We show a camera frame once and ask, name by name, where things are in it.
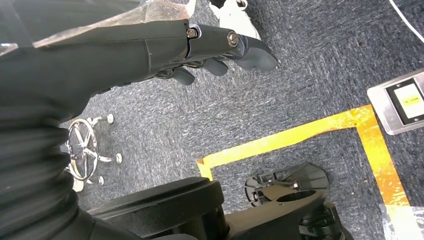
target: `bolt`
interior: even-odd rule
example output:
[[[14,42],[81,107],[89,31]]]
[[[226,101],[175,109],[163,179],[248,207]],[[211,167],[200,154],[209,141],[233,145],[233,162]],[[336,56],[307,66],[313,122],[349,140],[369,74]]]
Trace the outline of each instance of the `bolt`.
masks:
[[[293,185],[291,185],[291,188],[297,190],[299,188],[299,183],[295,181]]]
[[[250,197],[252,201],[257,202],[259,200],[258,194],[256,192],[252,193],[252,196]]]
[[[237,47],[237,45],[239,44],[239,35],[237,35],[235,31],[229,31],[227,39],[228,44],[233,48]]]
[[[187,30],[187,37],[189,39],[197,38],[198,37],[198,31],[196,29],[194,29],[194,28],[189,28]]]

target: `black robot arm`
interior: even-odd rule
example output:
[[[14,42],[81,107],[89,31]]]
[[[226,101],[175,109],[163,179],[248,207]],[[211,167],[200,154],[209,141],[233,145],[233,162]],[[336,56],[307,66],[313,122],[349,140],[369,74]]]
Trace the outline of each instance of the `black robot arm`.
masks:
[[[2,240],[139,239],[80,210],[73,178],[64,171],[70,158],[60,145],[68,131],[59,124],[79,115],[91,96],[153,77],[191,84],[194,77],[184,66],[221,76],[226,60],[265,71],[277,65],[261,41],[187,20],[98,27],[51,44],[33,44],[125,12],[135,1],[114,2],[0,1]]]

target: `white cable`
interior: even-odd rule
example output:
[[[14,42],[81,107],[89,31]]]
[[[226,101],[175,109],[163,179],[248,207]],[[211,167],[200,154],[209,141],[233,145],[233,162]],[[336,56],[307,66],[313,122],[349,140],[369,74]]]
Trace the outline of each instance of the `white cable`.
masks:
[[[421,40],[422,43],[424,43],[424,37],[410,24],[410,22],[404,16],[404,14],[401,12],[401,10],[399,10],[398,6],[396,6],[396,3],[393,0],[388,0],[388,1],[391,3],[394,10],[396,10],[397,14],[399,14],[399,17],[408,26],[408,28]]]

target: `gray carpet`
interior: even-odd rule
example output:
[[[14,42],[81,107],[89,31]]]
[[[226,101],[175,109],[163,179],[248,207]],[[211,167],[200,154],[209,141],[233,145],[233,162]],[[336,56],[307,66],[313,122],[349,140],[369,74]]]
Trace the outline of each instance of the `gray carpet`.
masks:
[[[422,0],[396,1],[424,34]],[[207,0],[192,23],[218,25]],[[192,70],[197,82],[152,79],[94,97],[83,118],[112,113],[98,128],[104,186],[79,194],[84,209],[149,187],[198,176],[196,160],[251,140],[369,104],[369,87],[424,67],[424,44],[387,0],[250,0],[248,13],[280,60],[264,73],[234,64],[224,77]],[[385,135],[409,201],[424,205],[424,129]],[[245,178],[311,162],[330,178],[329,198],[355,239],[384,239],[382,203],[358,134],[339,130],[213,169],[227,213],[249,204]]]

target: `metal plate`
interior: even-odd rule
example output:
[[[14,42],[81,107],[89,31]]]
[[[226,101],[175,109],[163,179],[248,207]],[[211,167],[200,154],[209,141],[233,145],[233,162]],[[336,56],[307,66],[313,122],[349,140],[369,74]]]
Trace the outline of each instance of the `metal plate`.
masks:
[[[424,68],[368,89],[368,97],[389,135],[424,127]]]

